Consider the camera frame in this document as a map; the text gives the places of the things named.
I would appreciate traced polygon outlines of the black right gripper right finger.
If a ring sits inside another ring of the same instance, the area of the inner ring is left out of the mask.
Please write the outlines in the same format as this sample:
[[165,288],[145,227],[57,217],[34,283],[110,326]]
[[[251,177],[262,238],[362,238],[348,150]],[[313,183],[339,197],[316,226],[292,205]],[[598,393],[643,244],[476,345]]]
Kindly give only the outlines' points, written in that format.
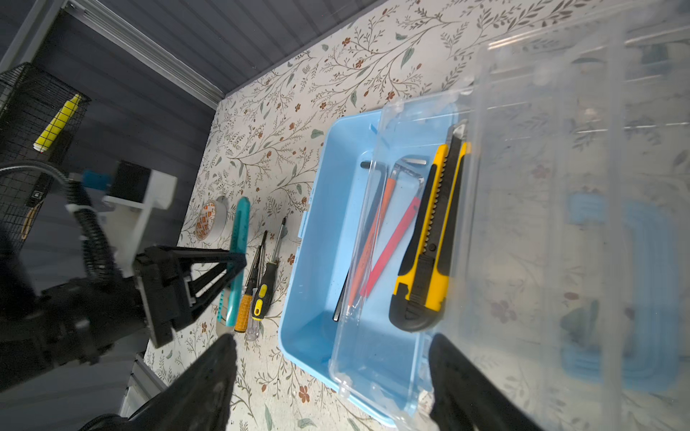
[[443,334],[429,348],[434,389],[431,419],[440,430],[538,430]]

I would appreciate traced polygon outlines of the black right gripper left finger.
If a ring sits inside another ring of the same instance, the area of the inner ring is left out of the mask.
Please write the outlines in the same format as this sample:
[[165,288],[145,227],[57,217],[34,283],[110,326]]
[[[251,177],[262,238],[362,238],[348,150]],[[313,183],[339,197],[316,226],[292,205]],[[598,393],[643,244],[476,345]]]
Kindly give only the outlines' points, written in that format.
[[128,418],[105,414],[84,430],[224,430],[237,376],[235,339],[219,337],[167,389]]

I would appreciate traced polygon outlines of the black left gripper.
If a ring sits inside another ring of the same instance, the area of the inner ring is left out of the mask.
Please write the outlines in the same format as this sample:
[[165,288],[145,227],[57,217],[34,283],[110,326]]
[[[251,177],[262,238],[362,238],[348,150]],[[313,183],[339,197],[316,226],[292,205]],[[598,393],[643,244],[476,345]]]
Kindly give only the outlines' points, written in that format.
[[[194,264],[216,264],[195,279]],[[36,295],[13,254],[1,259],[1,388],[6,391],[77,361],[94,364],[112,345],[146,329],[161,347],[197,321],[246,266],[241,252],[149,247],[135,273],[98,287],[87,278]],[[190,307],[189,293],[194,300]]]

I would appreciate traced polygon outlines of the red handled screwdriver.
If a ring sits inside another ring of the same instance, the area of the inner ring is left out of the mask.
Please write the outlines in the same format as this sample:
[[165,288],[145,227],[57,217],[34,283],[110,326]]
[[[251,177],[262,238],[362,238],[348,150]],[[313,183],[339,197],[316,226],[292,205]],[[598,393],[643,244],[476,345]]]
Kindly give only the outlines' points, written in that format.
[[280,224],[280,230],[276,235],[276,244],[273,254],[271,258],[267,260],[260,285],[253,297],[252,308],[250,310],[251,321],[245,334],[245,339],[247,341],[256,341],[258,339],[262,321],[268,315],[271,308],[280,263],[280,248],[288,232],[286,224],[287,217],[284,217]]

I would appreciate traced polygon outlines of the yellow black utility knife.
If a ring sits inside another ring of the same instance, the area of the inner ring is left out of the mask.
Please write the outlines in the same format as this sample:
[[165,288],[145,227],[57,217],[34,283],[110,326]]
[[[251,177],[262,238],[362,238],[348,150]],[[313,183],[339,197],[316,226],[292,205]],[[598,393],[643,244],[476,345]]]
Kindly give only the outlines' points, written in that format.
[[451,127],[435,154],[398,271],[389,321],[405,332],[427,330],[445,307],[464,162],[471,153],[466,127],[465,120]]

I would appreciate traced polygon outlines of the red hex key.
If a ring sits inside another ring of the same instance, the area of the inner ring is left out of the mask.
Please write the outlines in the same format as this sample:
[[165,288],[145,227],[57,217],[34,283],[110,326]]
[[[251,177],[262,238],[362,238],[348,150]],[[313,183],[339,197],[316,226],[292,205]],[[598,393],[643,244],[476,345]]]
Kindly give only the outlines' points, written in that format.
[[425,179],[422,175],[422,167],[425,167],[427,163],[428,162],[425,159],[420,157],[408,156],[399,159],[391,170],[391,174],[386,181],[384,201],[382,202],[383,216],[386,215],[387,207],[395,191],[397,178],[400,173],[405,173],[417,181],[418,190],[415,196],[411,199],[411,203],[402,215],[397,227],[395,228],[395,231],[392,233],[388,243],[386,244],[386,247],[384,247],[384,250],[381,252],[376,264],[370,272],[366,285],[360,290],[363,298],[368,298],[370,296],[383,271],[386,269],[388,262],[390,262],[395,250],[399,246],[400,242],[402,242],[404,234],[419,211],[420,196],[423,193],[425,184]]

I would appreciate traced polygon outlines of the light blue plastic tool box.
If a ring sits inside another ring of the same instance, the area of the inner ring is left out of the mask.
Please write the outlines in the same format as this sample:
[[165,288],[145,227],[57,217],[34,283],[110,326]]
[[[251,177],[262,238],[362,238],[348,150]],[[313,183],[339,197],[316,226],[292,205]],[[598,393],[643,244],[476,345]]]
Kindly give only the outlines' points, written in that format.
[[[377,188],[375,167],[386,175],[401,158],[416,156],[426,180],[438,148],[461,114],[455,102],[420,99],[337,120],[325,148],[309,209],[298,232],[300,246],[292,270],[279,329],[284,356],[380,424],[411,427],[418,400],[431,391],[426,355],[431,336],[405,332],[389,321],[395,279],[413,235],[413,222],[368,298],[360,290],[418,190],[400,173],[355,303],[348,307],[356,243],[368,232],[367,217]],[[351,269],[340,320],[332,320],[343,281]]]

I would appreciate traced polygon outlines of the orange hex key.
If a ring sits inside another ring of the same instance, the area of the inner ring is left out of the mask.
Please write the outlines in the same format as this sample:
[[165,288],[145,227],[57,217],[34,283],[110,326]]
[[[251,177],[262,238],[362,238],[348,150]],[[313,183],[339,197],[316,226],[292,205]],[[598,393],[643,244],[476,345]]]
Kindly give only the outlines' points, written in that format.
[[385,218],[389,201],[395,191],[397,177],[400,171],[404,170],[405,168],[407,168],[407,162],[404,158],[399,159],[393,165],[390,174],[386,176],[386,182],[384,188],[382,188],[381,196],[379,198],[375,198],[374,200],[374,202],[377,204],[377,211],[374,214],[371,223],[369,224],[368,236],[366,238],[360,261],[354,273],[354,280],[352,282],[353,290],[348,300],[348,307],[351,307],[355,303],[355,298],[359,292],[359,288],[361,287],[362,280],[368,271],[368,264],[374,251],[378,228]]

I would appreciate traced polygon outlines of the black hex key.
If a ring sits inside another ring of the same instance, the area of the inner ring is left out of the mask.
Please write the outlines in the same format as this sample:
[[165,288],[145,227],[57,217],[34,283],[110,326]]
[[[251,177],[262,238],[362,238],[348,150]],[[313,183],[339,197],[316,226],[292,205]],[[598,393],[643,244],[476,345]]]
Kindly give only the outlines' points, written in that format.
[[[375,167],[375,171],[377,172],[377,188],[376,188],[376,193],[373,196],[372,203],[369,207],[367,217],[365,218],[365,221],[362,223],[362,225],[365,228],[365,232],[367,233],[371,227],[374,224],[374,221],[376,219],[376,213],[377,211],[373,210],[373,205],[376,204],[379,199],[382,197],[382,193],[384,190],[384,184],[385,184],[385,179],[386,179],[386,172],[387,172],[387,167],[384,163],[379,163]],[[363,254],[363,249],[365,248],[366,241],[365,240],[359,240],[356,245],[357,247],[355,248],[355,258],[356,260],[359,259],[359,257]],[[346,275],[345,280],[343,281],[342,289],[341,289],[341,294],[339,296],[337,305],[334,309],[334,314],[332,315],[332,320],[335,321],[336,323],[340,320],[341,317],[341,312],[343,311],[344,308],[344,299],[345,299],[345,294],[347,291],[349,279],[350,279],[350,273],[351,269],[348,270],[348,273]]]

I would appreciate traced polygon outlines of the brown tape roll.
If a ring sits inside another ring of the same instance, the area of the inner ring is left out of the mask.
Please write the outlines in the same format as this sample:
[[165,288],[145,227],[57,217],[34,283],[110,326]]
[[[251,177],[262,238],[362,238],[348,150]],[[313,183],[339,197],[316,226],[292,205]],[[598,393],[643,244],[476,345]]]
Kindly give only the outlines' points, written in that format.
[[226,228],[228,204],[226,197],[207,201],[199,210],[194,235],[201,242],[215,242]]

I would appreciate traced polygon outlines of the yellow marker in basket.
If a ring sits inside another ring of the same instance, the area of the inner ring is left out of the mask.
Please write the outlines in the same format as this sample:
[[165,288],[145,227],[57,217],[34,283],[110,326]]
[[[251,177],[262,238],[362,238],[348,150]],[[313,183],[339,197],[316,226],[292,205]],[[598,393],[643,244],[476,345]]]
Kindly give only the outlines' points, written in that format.
[[50,149],[52,144],[59,137],[62,130],[68,125],[68,122],[77,113],[80,102],[82,102],[82,95],[75,94],[70,100],[66,101],[62,108],[56,113],[48,126],[41,132],[41,134],[34,141],[33,149],[39,153],[45,153]]

